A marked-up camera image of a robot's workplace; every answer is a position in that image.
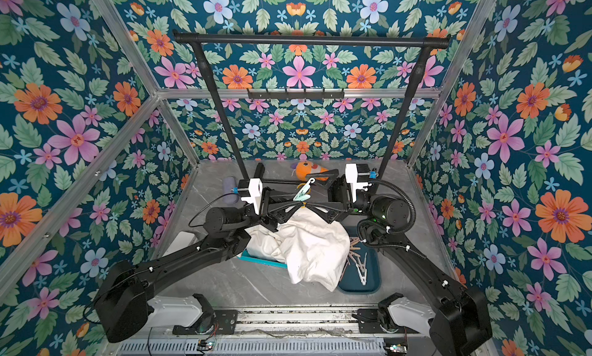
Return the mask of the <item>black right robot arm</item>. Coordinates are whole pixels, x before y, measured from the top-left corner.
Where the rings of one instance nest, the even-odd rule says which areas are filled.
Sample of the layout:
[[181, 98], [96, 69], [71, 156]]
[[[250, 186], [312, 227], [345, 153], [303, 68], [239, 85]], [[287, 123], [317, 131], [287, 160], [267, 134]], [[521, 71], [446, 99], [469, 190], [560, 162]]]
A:
[[328, 191], [325, 203], [308, 203], [329, 222], [358, 214], [356, 234], [367, 248], [393, 262], [417, 287], [426, 303], [395, 293], [378, 304], [376, 323], [383, 331], [408, 328], [430, 337], [441, 355], [471, 355], [493, 336], [485, 294], [466, 288], [436, 266], [407, 237], [417, 221], [416, 207], [399, 186], [380, 179], [365, 164], [308, 173], [306, 182]]

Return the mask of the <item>light green clothespin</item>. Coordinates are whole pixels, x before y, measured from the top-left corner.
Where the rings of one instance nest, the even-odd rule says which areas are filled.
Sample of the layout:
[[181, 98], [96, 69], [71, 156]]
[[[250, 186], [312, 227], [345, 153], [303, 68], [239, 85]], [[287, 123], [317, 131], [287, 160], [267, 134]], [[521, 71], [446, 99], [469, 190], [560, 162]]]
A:
[[315, 183], [315, 178], [310, 178], [305, 183], [298, 186], [298, 192], [294, 195], [293, 201], [305, 203], [311, 198], [311, 186]]

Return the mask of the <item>white t-shirt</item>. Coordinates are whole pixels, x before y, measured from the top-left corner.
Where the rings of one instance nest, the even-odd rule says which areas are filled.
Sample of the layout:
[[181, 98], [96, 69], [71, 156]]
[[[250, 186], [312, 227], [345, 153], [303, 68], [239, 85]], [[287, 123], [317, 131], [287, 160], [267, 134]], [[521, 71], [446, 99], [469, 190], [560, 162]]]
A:
[[251, 236], [251, 256], [287, 265], [291, 283], [317, 283], [333, 292], [340, 281], [349, 251], [349, 236], [339, 223], [324, 222], [323, 228], [280, 231], [257, 225], [246, 229]]

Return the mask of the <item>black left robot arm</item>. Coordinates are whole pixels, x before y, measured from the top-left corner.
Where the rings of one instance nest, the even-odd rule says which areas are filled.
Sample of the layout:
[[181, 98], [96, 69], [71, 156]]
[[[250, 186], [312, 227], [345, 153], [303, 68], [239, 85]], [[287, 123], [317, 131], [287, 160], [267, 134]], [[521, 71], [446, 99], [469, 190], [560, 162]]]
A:
[[145, 327], [178, 325], [189, 328], [203, 318], [197, 296], [174, 298], [156, 305], [157, 295], [179, 280], [241, 254], [251, 240], [246, 231], [261, 225], [276, 228], [307, 207], [322, 220], [333, 216], [326, 203], [288, 200], [265, 188], [260, 202], [243, 207], [214, 207], [206, 215], [206, 237], [187, 248], [141, 264], [123, 260], [110, 268], [93, 300], [93, 309], [110, 343], [120, 343]]

